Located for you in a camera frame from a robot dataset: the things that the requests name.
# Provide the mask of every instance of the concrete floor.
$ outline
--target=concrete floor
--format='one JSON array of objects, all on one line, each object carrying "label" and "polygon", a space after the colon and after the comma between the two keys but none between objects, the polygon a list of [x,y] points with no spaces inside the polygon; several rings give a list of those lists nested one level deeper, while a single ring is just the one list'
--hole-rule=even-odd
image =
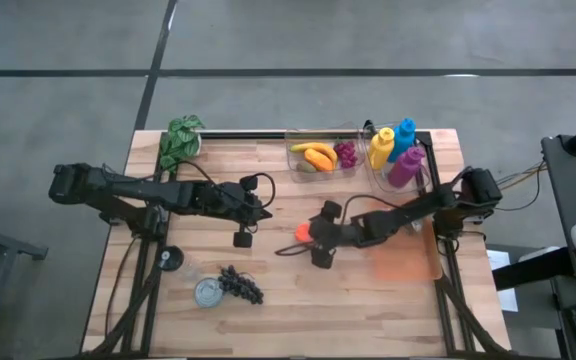
[{"label": "concrete floor", "polygon": [[[0,69],[147,69],[166,4],[0,1]],[[576,1],[183,0],[175,14],[163,68],[576,68]],[[50,247],[43,263],[15,268],[0,358],[77,352],[108,227],[84,206],[48,199],[52,168],[121,170],[145,83],[0,78],[0,232]],[[576,132],[576,77],[159,79],[146,128],[190,113],[212,129],[413,117],[457,128],[468,164],[507,174],[540,159],[542,137]],[[486,222],[488,241],[563,244],[542,176],[533,206]],[[502,205],[523,204],[534,186]],[[522,353],[557,355],[551,333],[510,335]]]}]

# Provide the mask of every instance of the banana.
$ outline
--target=banana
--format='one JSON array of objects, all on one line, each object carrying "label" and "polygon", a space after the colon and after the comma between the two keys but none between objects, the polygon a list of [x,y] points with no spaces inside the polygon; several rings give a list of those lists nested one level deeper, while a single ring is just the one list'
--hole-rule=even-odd
[{"label": "banana", "polygon": [[328,144],[324,144],[324,143],[298,144],[298,145],[293,145],[290,148],[290,151],[292,151],[292,152],[304,152],[308,149],[317,150],[320,153],[326,155],[332,161],[333,169],[337,168],[337,153]]}]

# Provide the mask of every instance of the wooden table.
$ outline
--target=wooden table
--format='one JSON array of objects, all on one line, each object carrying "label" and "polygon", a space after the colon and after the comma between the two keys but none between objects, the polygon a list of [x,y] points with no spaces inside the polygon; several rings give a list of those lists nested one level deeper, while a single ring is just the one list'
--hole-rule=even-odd
[{"label": "wooden table", "polygon": [[[449,181],[464,167],[457,133],[453,129],[430,132],[441,182]],[[127,175],[154,171],[160,134],[135,133]],[[215,275],[220,266],[229,264],[252,274],[265,293],[265,303],[253,306],[228,296],[216,308],[199,309],[193,300],[195,283],[165,274],[150,356],[445,355],[432,281],[376,280],[366,254],[354,248],[340,248],[331,270],[311,265],[308,254],[284,258],[273,253],[294,243],[296,226],[318,214],[325,199],[343,203],[351,195],[371,193],[365,169],[348,179],[295,183],[280,140],[204,140],[197,163],[216,182],[237,181],[265,171],[277,183],[277,198],[268,209],[274,216],[259,223],[251,249],[232,247],[236,224],[196,216],[173,215],[168,236],[168,244],[190,254],[205,276]],[[178,175],[178,179],[193,178],[200,176],[185,167]],[[256,193],[262,202],[267,201],[270,185],[260,179]],[[371,206],[374,208],[370,201],[357,201],[352,212]],[[103,340],[108,298],[130,241],[127,228],[111,231],[83,350]],[[467,303],[493,338],[509,348],[484,242],[475,235],[463,236],[460,242],[457,258]],[[113,322],[128,303],[137,247],[119,282]],[[135,330],[135,348],[141,339],[144,309]],[[452,307],[451,318],[457,347],[463,349]]]}]

